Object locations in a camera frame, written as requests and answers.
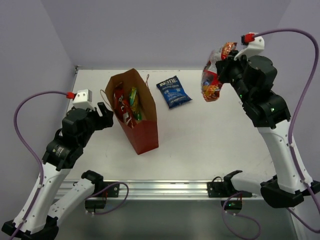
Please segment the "red Doritos chip bag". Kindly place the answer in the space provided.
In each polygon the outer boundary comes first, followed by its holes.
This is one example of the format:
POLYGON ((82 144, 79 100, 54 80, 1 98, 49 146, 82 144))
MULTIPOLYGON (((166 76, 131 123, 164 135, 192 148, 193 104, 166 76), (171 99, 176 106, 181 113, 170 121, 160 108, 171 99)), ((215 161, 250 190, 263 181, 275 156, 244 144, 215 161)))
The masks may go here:
POLYGON ((120 82, 113 92, 114 110, 117 117, 128 127, 133 128, 137 123, 134 119, 128 99, 125 97, 124 83, 120 82))

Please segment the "red patterned snack bag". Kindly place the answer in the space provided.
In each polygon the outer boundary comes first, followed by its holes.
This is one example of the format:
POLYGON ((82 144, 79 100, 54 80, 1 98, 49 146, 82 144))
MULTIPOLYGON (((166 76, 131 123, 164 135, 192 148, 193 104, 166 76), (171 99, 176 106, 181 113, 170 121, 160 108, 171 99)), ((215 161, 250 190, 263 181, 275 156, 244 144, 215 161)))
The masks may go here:
POLYGON ((201 93, 206 102, 219 99, 223 84, 219 81, 216 63, 225 60, 232 50, 236 50, 236 47, 236 42, 227 42, 218 50, 210 53, 201 77, 201 93))

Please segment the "red brown paper bag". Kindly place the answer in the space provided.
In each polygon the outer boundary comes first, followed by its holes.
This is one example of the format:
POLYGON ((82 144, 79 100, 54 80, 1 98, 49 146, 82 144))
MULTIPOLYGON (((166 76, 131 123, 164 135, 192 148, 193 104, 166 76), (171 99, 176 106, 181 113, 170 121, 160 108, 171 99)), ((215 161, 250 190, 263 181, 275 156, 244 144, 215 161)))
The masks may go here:
POLYGON ((116 119, 126 134, 135 152, 140 155, 159 147, 157 111, 154 98, 138 71, 134 68, 120 74, 111 76, 104 90, 116 119), (139 108, 142 120, 136 120, 133 128, 125 125, 117 116, 114 109, 114 89, 123 82, 124 96, 129 100, 132 87, 136 87, 139 96, 139 108))

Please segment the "blue Kettle potato chips bag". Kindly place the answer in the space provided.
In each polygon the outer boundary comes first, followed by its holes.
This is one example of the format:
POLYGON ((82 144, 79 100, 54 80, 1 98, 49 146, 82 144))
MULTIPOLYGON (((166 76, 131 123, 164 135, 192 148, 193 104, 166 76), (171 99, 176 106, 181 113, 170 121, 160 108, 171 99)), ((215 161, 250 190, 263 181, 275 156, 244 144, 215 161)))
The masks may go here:
POLYGON ((169 109, 190 102, 192 99, 186 94, 179 78, 175 75, 156 85, 161 92, 169 109))

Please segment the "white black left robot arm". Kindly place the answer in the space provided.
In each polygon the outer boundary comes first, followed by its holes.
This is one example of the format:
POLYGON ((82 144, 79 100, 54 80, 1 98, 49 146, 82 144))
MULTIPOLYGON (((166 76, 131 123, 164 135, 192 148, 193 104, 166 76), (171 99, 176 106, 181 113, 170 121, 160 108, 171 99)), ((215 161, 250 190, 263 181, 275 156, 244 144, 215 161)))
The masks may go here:
POLYGON ((53 240, 59 225, 85 198, 103 193, 103 176, 88 170, 64 197, 55 196, 95 131, 113 126, 113 115, 103 102, 93 109, 72 107, 62 127, 47 145, 42 169, 24 207, 13 220, 5 222, 2 232, 22 240, 53 240))

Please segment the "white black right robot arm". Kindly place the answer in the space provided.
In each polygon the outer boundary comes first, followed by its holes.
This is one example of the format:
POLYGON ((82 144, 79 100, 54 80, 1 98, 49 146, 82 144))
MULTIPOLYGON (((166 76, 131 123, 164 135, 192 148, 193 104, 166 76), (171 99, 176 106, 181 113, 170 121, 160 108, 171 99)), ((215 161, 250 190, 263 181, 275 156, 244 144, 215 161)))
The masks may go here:
POLYGON ((245 191, 262 196, 273 208, 293 208, 305 196, 317 194, 320 183, 310 177, 298 152, 292 156, 291 115, 286 101, 272 91, 278 73, 273 62, 260 55, 237 59, 237 54, 232 50, 226 59, 215 64, 218 79, 229 83, 240 98, 245 114, 268 148, 276 175, 262 181, 235 170, 223 178, 223 192, 232 197, 245 191))

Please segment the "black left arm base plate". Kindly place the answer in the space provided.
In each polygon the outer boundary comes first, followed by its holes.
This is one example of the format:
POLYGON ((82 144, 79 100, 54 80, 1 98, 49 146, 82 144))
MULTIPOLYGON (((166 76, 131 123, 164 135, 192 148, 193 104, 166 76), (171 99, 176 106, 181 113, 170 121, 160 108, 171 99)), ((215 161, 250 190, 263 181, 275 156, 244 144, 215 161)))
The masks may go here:
POLYGON ((116 181, 102 181, 94 187, 93 194, 89 198, 117 198, 119 195, 120 184, 116 181))

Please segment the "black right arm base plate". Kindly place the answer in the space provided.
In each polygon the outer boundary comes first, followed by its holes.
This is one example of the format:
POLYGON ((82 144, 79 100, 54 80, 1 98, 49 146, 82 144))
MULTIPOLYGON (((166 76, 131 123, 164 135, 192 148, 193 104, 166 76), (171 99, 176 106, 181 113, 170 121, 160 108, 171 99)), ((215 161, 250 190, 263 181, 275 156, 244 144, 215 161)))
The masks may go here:
POLYGON ((231 178, 240 173, 240 171, 234 171, 223 178, 220 176, 215 177, 212 181, 206 183, 206 189, 209 198, 228 198, 236 193, 242 193, 242 196, 245 198, 251 198, 252 193, 247 191, 238 191, 236 190, 232 183, 231 178))

